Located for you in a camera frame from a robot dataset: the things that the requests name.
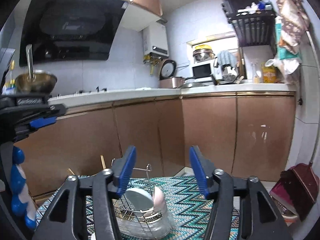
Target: yellow bottle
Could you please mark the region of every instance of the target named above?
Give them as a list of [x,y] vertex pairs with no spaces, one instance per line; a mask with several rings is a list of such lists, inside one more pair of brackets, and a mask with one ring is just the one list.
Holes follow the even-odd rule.
[[2,88],[3,95],[11,95],[16,93],[15,80],[12,78],[14,69],[14,60],[11,61],[9,71],[6,76],[4,86]]
[[277,79],[276,68],[273,65],[266,66],[261,64],[262,73],[263,73],[263,82],[264,83],[274,83]]

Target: bottle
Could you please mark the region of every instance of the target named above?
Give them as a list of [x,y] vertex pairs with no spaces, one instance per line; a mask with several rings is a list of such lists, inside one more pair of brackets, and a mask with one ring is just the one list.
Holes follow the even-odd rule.
[[252,65],[252,82],[254,84],[259,84],[260,83],[260,77],[258,76],[257,73],[257,66],[256,64],[251,63]]
[[273,66],[273,63],[267,61],[265,64],[262,63],[262,72],[263,72],[263,82],[264,83],[274,83],[276,82],[276,68]]
[[14,84],[13,76],[13,69],[14,69],[14,60],[11,61],[9,71],[5,77],[5,83],[2,88],[3,95],[12,95],[16,93],[16,86]]

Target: blue towel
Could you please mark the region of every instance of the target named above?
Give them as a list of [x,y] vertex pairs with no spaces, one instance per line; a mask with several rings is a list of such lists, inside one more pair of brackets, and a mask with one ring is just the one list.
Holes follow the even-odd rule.
[[218,64],[222,67],[231,66],[232,68],[237,67],[236,57],[227,50],[222,50],[217,54]]

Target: metal rack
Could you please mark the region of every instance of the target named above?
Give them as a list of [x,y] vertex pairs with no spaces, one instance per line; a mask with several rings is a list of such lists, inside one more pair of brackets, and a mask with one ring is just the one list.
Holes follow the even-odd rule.
[[[130,179],[128,188],[141,188],[151,195],[153,194],[155,186],[163,191],[160,184],[149,178],[149,172],[152,171],[150,164],[148,164],[145,169],[133,169],[145,171],[147,178]],[[143,239],[161,239],[172,229],[173,219],[166,205],[161,211],[154,211],[154,208],[138,211],[135,210],[131,202],[123,195],[121,199],[113,201],[113,207],[120,231],[129,236]]]
[[228,11],[224,4],[222,10],[236,32],[240,47],[270,45],[273,54],[276,54],[274,10],[238,13]]

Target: towel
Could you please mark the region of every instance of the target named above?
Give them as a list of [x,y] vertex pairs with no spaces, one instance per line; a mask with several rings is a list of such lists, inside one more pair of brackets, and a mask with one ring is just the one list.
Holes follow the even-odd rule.
[[301,37],[310,24],[302,0],[276,0],[276,3],[282,17],[281,38],[278,45],[297,55]]
[[231,68],[237,67],[237,59],[236,57],[227,50],[222,50],[217,54],[218,57],[218,64],[222,67],[231,66]]

